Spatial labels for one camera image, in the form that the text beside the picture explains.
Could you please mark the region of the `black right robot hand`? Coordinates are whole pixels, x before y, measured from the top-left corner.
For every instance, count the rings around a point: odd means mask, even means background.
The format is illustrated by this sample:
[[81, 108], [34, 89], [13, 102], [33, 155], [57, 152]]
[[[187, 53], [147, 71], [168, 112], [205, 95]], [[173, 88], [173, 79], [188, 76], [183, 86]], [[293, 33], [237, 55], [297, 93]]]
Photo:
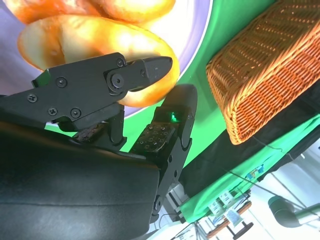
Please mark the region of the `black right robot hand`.
[[179, 84], [129, 152], [128, 92], [159, 82], [168, 56], [118, 52], [47, 68], [33, 88], [0, 98], [0, 237], [132, 240], [159, 217], [192, 145], [197, 89]]

